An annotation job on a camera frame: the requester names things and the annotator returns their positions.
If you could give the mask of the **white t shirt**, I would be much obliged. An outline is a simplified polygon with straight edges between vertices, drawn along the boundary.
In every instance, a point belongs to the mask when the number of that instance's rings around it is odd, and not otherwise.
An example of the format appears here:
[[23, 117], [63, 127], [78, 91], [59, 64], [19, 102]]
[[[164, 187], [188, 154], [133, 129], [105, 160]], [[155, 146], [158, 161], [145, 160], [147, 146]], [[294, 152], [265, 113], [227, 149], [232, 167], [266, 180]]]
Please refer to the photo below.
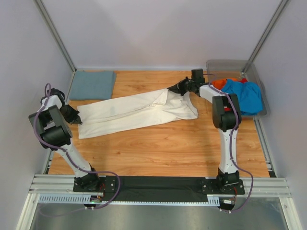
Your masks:
[[188, 92], [180, 95], [168, 89], [82, 105], [78, 110], [83, 122], [78, 126], [79, 139], [198, 117]]

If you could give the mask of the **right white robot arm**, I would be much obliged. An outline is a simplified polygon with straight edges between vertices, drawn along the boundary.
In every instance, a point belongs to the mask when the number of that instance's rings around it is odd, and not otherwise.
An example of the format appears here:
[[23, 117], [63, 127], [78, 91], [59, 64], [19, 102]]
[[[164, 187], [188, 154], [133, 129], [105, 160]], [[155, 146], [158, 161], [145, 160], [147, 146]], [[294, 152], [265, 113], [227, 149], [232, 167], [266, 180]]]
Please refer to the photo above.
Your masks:
[[239, 183], [239, 167], [236, 163], [236, 136], [241, 123], [241, 112], [236, 94], [228, 94], [205, 80], [203, 69], [193, 69], [191, 77], [179, 81], [168, 90], [184, 95], [193, 92], [212, 104], [212, 118], [221, 141], [221, 160], [216, 176], [216, 188], [228, 193]]

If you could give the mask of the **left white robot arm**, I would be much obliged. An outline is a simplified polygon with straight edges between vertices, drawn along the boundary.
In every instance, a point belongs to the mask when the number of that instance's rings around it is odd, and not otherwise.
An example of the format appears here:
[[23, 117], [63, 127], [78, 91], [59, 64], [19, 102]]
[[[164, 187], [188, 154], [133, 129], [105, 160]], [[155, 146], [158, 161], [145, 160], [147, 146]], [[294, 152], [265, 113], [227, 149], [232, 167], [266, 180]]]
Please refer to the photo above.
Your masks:
[[65, 102], [65, 94], [48, 83], [40, 109], [28, 119], [41, 146], [56, 151], [74, 171], [74, 191], [96, 192], [101, 180], [95, 169], [75, 148], [69, 124], [82, 124], [79, 111]]

